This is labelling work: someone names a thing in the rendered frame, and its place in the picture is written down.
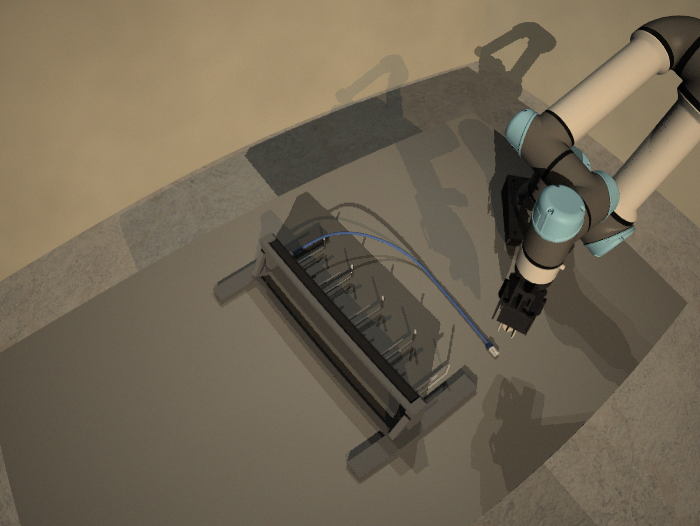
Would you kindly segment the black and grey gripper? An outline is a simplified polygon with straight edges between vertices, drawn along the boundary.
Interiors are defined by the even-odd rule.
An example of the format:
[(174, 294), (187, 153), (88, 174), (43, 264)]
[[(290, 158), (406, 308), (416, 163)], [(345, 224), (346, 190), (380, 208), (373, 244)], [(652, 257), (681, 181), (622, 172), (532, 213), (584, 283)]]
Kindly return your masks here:
[(500, 322), (497, 331), (499, 332), (503, 326), (504, 331), (506, 332), (513, 330), (511, 338), (514, 337), (516, 331), (526, 336), (536, 318), (536, 315), (538, 316), (542, 312), (544, 304), (547, 301), (547, 299), (544, 298), (548, 292), (546, 288), (551, 285), (552, 281), (547, 284), (534, 285), (534, 283), (526, 280), (521, 275), (516, 263), (515, 273), (511, 273), (510, 276), (509, 279), (505, 278), (499, 290), (498, 296), (500, 300), (492, 319), (501, 305), (500, 314), (496, 320)]

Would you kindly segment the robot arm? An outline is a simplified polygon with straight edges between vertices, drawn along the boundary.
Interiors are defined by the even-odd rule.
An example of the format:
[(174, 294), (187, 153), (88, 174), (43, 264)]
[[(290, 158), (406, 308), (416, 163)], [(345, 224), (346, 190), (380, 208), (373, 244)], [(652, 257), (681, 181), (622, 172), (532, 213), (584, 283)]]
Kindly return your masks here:
[[(683, 80), (674, 105), (613, 178), (591, 171), (588, 157), (573, 145), (669, 70)], [(526, 280), (547, 284), (564, 270), (580, 238), (601, 257), (630, 236), (637, 209), (700, 142), (700, 19), (667, 16), (642, 25), (630, 43), (542, 114), (517, 113), (505, 137), (536, 172), (514, 200), (526, 229), (516, 265)]]

